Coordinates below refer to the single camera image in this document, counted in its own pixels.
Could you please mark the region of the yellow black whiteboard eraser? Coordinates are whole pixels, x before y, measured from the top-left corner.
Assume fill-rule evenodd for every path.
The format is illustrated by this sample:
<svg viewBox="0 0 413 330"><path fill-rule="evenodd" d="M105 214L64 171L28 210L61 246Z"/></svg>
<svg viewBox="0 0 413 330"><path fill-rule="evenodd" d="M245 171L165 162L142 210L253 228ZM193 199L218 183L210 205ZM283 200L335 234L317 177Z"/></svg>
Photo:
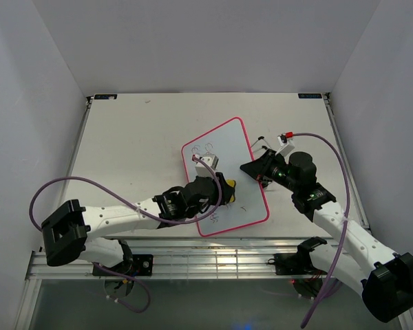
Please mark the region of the yellow black whiteboard eraser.
<svg viewBox="0 0 413 330"><path fill-rule="evenodd" d="M226 183L226 188L224 189L225 204L233 203L235 201L236 181L232 179L227 179L225 183Z"/></svg>

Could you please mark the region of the pink framed whiteboard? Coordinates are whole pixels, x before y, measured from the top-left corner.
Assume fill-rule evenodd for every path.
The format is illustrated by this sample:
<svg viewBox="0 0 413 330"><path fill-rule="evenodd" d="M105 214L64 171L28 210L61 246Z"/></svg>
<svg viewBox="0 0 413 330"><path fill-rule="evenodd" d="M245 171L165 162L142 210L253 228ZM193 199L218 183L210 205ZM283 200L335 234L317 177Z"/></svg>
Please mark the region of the pink framed whiteboard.
<svg viewBox="0 0 413 330"><path fill-rule="evenodd" d="M231 118L187 142L181 149L182 160L188 181L195 179L193 155L214 155L218 158L216 170L225 179L236 181L235 201L220 206L209 218L197 222L201 237L211 237L232 230L266 221L270 212L262 187L240 170L240 166L253 161L244 122L239 117Z"/></svg>

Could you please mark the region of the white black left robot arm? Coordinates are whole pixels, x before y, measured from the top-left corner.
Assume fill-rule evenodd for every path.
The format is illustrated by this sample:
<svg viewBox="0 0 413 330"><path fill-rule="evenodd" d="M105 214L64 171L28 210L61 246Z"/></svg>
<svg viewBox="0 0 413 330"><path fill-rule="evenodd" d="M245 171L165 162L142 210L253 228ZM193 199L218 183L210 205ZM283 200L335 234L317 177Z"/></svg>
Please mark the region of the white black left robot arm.
<svg viewBox="0 0 413 330"><path fill-rule="evenodd" d="M67 200L41 224L47 264L58 267L84 260L126 274L133 267L132 253L126 243L111 235L205 219L217 207L234 202L235 188L234 180L216 172L135 204L120 198L119 206L91 207L77 199Z"/></svg>

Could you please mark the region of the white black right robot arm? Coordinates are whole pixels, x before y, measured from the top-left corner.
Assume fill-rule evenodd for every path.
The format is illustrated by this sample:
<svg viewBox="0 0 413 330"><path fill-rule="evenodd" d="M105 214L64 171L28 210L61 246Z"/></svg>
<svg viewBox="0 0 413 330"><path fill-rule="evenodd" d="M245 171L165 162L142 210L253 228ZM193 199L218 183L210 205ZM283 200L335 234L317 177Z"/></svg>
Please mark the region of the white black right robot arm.
<svg viewBox="0 0 413 330"><path fill-rule="evenodd" d="M317 168L305 152L288 159L268 149L261 157L240 166L255 181L275 182L291 191L299 213L325 230L346 251L341 255L325 239L300 243L295 254L275 256L278 267L313 273L321 270L360 295L369 312L389 322L413 307L413 256L398 254L343 214L335 196L317 181Z"/></svg>

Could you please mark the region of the blue right corner label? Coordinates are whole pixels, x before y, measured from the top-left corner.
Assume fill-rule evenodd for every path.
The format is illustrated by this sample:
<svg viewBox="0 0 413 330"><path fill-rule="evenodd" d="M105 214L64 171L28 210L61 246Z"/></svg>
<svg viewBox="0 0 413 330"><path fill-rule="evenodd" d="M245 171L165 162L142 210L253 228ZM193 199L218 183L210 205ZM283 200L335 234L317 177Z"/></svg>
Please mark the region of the blue right corner label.
<svg viewBox="0 0 413 330"><path fill-rule="evenodd" d="M322 99L320 93L298 93L299 99Z"/></svg>

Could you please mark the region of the blue corner label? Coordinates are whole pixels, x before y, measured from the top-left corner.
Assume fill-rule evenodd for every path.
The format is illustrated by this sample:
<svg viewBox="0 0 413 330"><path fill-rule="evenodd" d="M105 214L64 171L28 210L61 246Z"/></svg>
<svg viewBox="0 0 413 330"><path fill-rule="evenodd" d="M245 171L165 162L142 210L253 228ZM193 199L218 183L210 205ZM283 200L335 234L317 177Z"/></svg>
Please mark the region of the blue corner label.
<svg viewBox="0 0 413 330"><path fill-rule="evenodd" d="M322 99L320 93L298 93L299 99Z"/></svg>
<svg viewBox="0 0 413 330"><path fill-rule="evenodd" d="M118 97L117 94L95 94L94 95L94 100L116 100Z"/></svg>

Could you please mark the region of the blue left corner label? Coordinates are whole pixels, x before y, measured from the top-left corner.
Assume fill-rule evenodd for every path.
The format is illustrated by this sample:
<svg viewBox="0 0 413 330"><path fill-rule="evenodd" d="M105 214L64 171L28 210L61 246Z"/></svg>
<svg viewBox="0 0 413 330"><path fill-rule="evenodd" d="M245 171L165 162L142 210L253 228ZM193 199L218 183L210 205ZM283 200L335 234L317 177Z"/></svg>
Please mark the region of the blue left corner label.
<svg viewBox="0 0 413 330"><path fill-rule="evenodd" d="M117 94L95 94L94 95L94 100L116 100L118 97Z"/></svg>

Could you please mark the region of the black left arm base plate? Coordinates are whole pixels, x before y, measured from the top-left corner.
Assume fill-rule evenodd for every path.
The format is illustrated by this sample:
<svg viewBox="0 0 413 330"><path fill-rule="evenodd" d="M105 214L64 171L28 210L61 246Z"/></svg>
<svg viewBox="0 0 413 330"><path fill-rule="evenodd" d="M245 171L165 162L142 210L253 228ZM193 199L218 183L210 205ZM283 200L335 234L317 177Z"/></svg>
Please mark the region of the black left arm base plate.
<svg viewBox="0 0 413 330"><path fill-rule="evenodd" d="M151 276L153 272L153 255L133 254L115 266L109 267L108 270L128 276Z"/></svg>

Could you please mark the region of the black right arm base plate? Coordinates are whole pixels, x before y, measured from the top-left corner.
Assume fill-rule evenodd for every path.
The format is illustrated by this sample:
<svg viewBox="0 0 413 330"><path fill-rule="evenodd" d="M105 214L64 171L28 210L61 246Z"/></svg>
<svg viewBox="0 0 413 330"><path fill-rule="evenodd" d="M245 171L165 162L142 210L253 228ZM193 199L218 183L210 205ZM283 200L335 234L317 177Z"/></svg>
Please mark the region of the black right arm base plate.
<svg viewBox="0 0 413 330"><path fill-rule="evenodd" d="M313 266L309 256L296 253L277 253L266 262L275 268L275 274L280 275L326 275L325 271Z"/></svg>

